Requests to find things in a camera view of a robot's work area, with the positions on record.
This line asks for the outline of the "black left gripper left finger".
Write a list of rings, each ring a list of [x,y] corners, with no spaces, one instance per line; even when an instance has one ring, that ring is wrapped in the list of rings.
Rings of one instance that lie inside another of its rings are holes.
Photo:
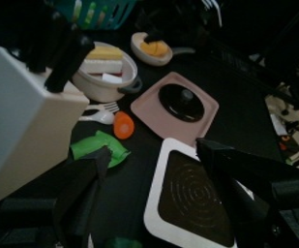
[[[95,195],[107,175],[111,151],[106,146],[63,167],[62,190],[54,205],[54,226],[63,248],[86,248]]]

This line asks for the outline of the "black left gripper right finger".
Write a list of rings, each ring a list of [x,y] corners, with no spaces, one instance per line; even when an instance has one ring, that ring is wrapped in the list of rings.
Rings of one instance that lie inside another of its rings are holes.
[[[207,139],[197,141],[197,156],[238,248],[299,248],[299,169]]]

